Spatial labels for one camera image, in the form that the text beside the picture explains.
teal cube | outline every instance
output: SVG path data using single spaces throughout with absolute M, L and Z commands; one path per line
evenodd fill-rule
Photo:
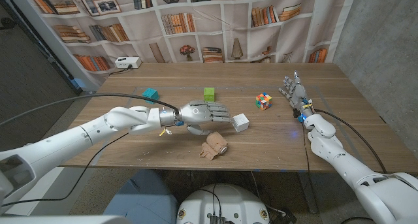
M 203 99 L 205 101 L 215 101 L 215 88 L 205 88 L 203 91 Z
M 147 90 L 145 90 L 145 92 L 144 93 L 142 93 L 142 96 L 143 97 L 149 97 L 149 98 L 151 98 L 151 99 L 154 99 L 154 100 L 158 100 L 159 99 L 159 95 L 158 95 L 158 92 L 157 92 L 157 90 L 155 90 L 155 89 L 147 89 Z M 154 104 L 154 102 L 151 102 L 151 101 L 147 101 L 147 100 L 145 100 L 147 103 L 150 103 L 150 104 Z

silver robotic hand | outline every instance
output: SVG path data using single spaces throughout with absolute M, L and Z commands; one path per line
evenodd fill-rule
M 180 108 L 181 121 L 187 124 L 187 130 L 194 135 L 208 135 L 199 125 L 209 122 L 231 122 L 226 106 L 205 101 L 191 101 Z
M 308 95 L 302 84 L 300 84 L 300 78 L 297 71 L 294 73 L 295 80 L 292 80 L 288 76 L 285 76 L 283 80 L 284 86 L 288 90 L 286 92 L 284 89 L 279 88 L 280 93 L 282 93 L 287 99 L 289 99 L 290 105 L 293 107 L 293 116 L 297 118 L 302 115 L 303 118 L 313 115 L 311 106 L 312 101 L 308 100 Z

brown paper roll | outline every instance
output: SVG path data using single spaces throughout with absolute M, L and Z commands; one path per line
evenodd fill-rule
M 217 155 L 217 152 L 214 151 L 214 149 L 209 146 L 209 144 L 203 142 L 202 144 L 202 152 L 200 154 L 201 157 L 206 157 L 210 160 L 213 160 L 215 155 Z
M 228 142 L 218 132 L 209 134 L 206 141 L 218 155 L 226 152 L 226 145 L 228 145 Z

white box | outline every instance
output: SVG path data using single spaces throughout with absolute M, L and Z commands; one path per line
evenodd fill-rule
M 139 57 L 118 57 L 115 61 L 117 68 L 128 68 L 129 65 L 132 65 L 132 68 L 139 68 L 141 63 Z
M 233 119 L 234 119 L 233 125 L 237 133 L 239 133 L 240 131 L 246 130 L 248 128 L 249 121 L 244 114 L 239 114 L 237 116 L 234 116 Z

table leg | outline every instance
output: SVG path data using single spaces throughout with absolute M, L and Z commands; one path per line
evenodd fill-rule
M 314 188 L 309 181 L 309 175 L 307 172 L 298 172 L 299 182 L 302 187 L 308 210 L 311 214 L 318 213 L 318 206 L 316 205 Z

